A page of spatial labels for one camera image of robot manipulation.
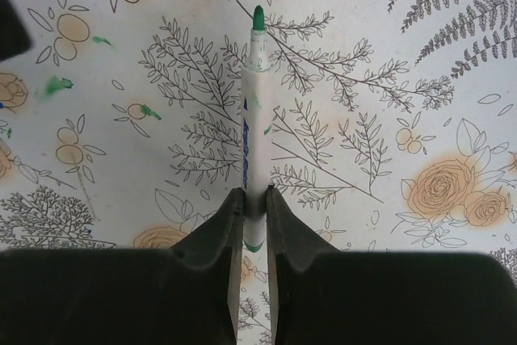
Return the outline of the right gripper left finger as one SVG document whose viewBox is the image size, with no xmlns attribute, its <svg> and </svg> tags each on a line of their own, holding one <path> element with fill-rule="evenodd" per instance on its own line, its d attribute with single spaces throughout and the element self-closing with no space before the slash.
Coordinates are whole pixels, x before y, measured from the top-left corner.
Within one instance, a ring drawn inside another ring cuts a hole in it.
<svg viewBox="0 0 517 345">
<path fill-rule="evenodd" d="M 1 254 L 4 344 L 235 344 L 244 192 L 173 246 Z"/>
</svg>

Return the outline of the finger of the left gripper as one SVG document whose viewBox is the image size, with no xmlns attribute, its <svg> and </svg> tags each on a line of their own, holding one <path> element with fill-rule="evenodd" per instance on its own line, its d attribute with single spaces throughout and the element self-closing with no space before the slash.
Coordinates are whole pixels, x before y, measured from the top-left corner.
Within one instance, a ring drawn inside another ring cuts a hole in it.
<svg viewBox="0 0 517 345">
<path fill-rule="evenodd" d="M 26 53 L 31 48 L 32 38 L 13 0 L 1 0 L 0 60 L 10 60 Z"/>
</svg>

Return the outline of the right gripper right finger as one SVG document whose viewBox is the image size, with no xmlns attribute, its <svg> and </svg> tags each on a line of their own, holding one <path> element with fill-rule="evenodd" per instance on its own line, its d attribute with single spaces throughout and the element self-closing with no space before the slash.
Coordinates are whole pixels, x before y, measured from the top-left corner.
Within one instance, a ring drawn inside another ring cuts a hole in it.
<svg viewBox="0 0 517 345">
<path fill-rule="evenodd" d="M 516 289 L 474 253 L 342 252 L 267 190 L 275 344 L 513 344 Z"/>
</svg>

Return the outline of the white green marker pen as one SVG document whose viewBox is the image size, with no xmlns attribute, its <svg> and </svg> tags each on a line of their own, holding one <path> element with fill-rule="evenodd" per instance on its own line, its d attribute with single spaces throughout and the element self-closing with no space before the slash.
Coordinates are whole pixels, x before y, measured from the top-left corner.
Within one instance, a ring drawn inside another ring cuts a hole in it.
<svg viewBox="0 0 517 345">
<path fill-rule="evenodd" d="M 273 86 L 267 37 L 264 10 L 256 6 L 250 51 L 241 69 L 243 242 L 253 253 L 260 251 L 266 241 L 266 197 L 271 179 Z"/>
</svg>

